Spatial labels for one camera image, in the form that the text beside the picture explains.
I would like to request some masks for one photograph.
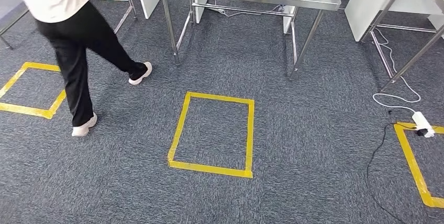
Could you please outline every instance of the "floor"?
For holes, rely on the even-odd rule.
[[[113,26],[126,10],[123,3],[93,3]],[[170,4],[178,35],[188,2]],[[206,11],[186,35],[176,66],[162,5],[149,20],[136,8],[139,19],[129,18],[118,36],[132,58],[151,61],[154,71],[133,87],[89,52],[99,121],[87,137],[70,137],[66,100],[52,119],[0,111],[0,223],[402,223],[372,194],[405,223],[444,223],[443,209],[423,204],[392,127],[371,163],[371,190],[366,186],[384,127],[411,122],[411,115],[389,113],[372,100],[387,76],[374,46],[354,42],[343,11],[326,12],[297,79],[289,81],[291,39],[278,17]],[[298,15],[299,48],[315,14]],[[430,26],[422,16],[388,20]],[[422,33],[382,32],[397,66],[427,40]],[[0,86],[26,61],[56,64],[29,14],[5,38],[15,49],[0,49]],[[423,97],[412,107],[435,126],[444,126],[444,65],[436,64],[443,51],[439,41],[405,74]],[[0,102],[49,108],[62,90],[58,73],[31,69]],[[168,166],[187,91],[254,99],[253,178]],[[414,99],[401,83],[390,93]],[[192,98],[175,159],[244,168],[247,110]],[[444,197],[444,137],[409,134],[408,140],[429,190]]]
[[[0,0],[0,28],[14,19],[14,17],[25,10],[26,5],[22,0]]]

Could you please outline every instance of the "person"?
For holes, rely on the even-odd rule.
[[[150,62],[135,62],[128,56],[109,24],[89,0],[24,2],[35,18],[38,30],[55,49],[73,116],[72,136],[85,136],[97,122],[88,88],[86,48],[127,72],[132,85],[149,76],[152,65]]]

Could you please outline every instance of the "white sneaker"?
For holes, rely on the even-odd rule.
[[[97,123],[97,115],[93,113],[93,117],[86,123],[81,126],[73,127],[72,134],[73,137],[82,137],[88,134],[90,128],[93,127]]]
[[[140,82],[142,82],[142,80],[143,80],[145,77],[147,77],[147,76],[149,76],[149,75],[151,74],[151,71],[152,71],[152,65],[151,65],[151,63],[150,63],[150,62],[145,62],[144,64],[145,64],[145,66],[148,68],[148,70],[145,72],[145,74],[144,74],[143,76],[141,76],[141,77],[140,77],[139,79],[137,79],[137,80],[129,79],[128,82],[129,82],[130,84],[132,84],[132,85],[138,85],[138,84],[140,84]]]

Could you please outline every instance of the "floor marking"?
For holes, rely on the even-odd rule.
[[[395,125],[396,135],[398,136],[401,147],[404,151],[405,158],[407,160],[410,171],[412,172],[413,179],[415,180],[416,187],[418,188],[419,194],[423,203],[429,207],[439,207],[444,208],[444,198],[433,197],[429,190],[427,189],[426,182],[424,181],[423,174],[419,169],[418,163],[416,162],[413,151],[408,143],[407,136],[404,130],[414,130],[415,124],[398,122],[400,125]],[[444,127],[433,126],[435,133],[444,134]]]
[[[248,105],[248,118],[247,118],[247,148],[246,148],[246,158],[245,158],[245,170],[231,169],[226,167],[218,167],[211,165],[202,165],[187,163],[181,161],[175,161],[174,155],[176,153],[177,145],[179,145],[179,138],[182,134],[183,126],[185,123],[186,113],[188,112],[188,107],[192,97],[205,98],[212,100],[220,100],[225,102],[242,103]],[[236,176],[236,177],[246,177],[253,178],[252,164],[253,164],[253,121],[254,121],[254,100],[219,96],[212,94],[204,94],[197,92],[187,92],[185,95],[185,100],[182,106],[182,112],[179,117],[179,122],[177,123],[176,132],[174,134],[173,143],[171,144],[170,150],[168,152],[168,165],[170,167],[178,169],[193,170],[198,172],[206,173],[216,173],[222,175]]]
[[[6,92],[12,87],[12,85],[29,68],[60,72],[60,69],[57,65],[25,62],[21,66],[20,70],[18,70],[14,74],[14,76],[5,84],[5,86],[3,86],[2,89],[0,89],[0,98],[2,98],[3,95],[6,94]],[[65,98],[66,98],[66,93],[65,93],[65,90],[63,90],[62,92],[60,92],[60,94],[57,96],[54,103],[52,103],[51,107],[48,110],[33,108],[33,107],[26,107],[26,106],[21,106],[21,105],[7,104],[7,103],[0,103],[0,110],[5,110],[5,111],[12,112],[12,113],[21,113],[21,114],[51,119]]]

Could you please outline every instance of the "power strip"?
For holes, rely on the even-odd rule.
[[[433,130],[422,112],[415,112],[412,116],[412,119],[416,124],[416,132],[419,136],[424,136],[426,138],[435,136],[435,130]]]

